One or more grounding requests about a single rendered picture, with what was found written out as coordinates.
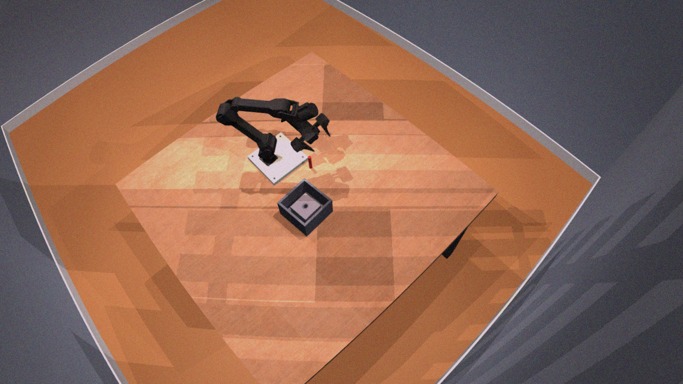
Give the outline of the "pink square plate with hole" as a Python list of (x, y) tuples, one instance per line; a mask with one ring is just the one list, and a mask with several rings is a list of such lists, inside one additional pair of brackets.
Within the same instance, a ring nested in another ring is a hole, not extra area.
[(319, 209), (321, 209), (320, 204), (318, 204), (307, 194), (302, 195), (300, 199), (298, 199), (291, 206), (293, 214), (304, 223), (308, 221)]

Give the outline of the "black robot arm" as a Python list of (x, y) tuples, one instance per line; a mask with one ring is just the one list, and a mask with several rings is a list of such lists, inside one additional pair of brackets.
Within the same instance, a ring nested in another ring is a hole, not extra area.
[[(291, 105), (292, 111), (290, 111)], [(225, 126), (232, 125), (245, 134), (247, 138), (256, 142), (259, 148), (259, 160), (266, 164), (267, 167), (278, 159), (275, 155), (276, 136), (273, 136), (271, 133), (261, 133), (239, 117), (238, 111), (270, 114), (272, 117), (281, 119), (281, 122), (287, 120), (293, 128), (298, 128), (304, 121), (318, 116), (318, 108), (314, 103), (306, 102), (299, 106), (299, 102), (288, 100), (287, 98), (275, 98), (271, 101), (265, 101), (236, 97), (221, 103), (216, 120)], [(306, 128), (300, 129), (299, 132), (305, 141), (311, 145), (318, 139), (320, 130), (315, 125), (306, 124)]]

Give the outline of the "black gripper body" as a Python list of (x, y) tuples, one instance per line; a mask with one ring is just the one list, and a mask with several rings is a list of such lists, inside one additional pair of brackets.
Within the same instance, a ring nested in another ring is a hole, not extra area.
[[(316, 127), (318, 127), (319, 125), (321, 125), (322, 127), (324, 127), (324, 126), (326, 126), (326, 125), (329, 123), (329, 121), (330, 121), (330, 120), (327, 119), (327, 117), (326, 117), (323, 113), (319, 114), (319, 116), (316, 118), (316, 120), (317, 120), (317, 122), (314, 124)], [(299, 132), (300, 129), (306, 128), (306, 124), (310, 124), (310, 123), (306, 120), (306, 121), (304, 121), (304, 122), (300, 125), (300, 127), (294, 128), (294, 129), (297, 129), (297, 131)], [(313, 125), (313, 126), (314, 126), (314, 125)], [(291, 143), (293, 149), (294, 149), (297, 153), (299, 153), (299, 152), (303, 149), (303, 147), (304, 147), (304, 145), (303, 145), (303, 142), (304, 142), (304, 141), (305, 141), (305, 139), (304, 139), (303, 136), (302, 136), (300, 139), (294, 138), (294, 139), (292, 140), (292, 142), (290, 142), (290, 143)]]

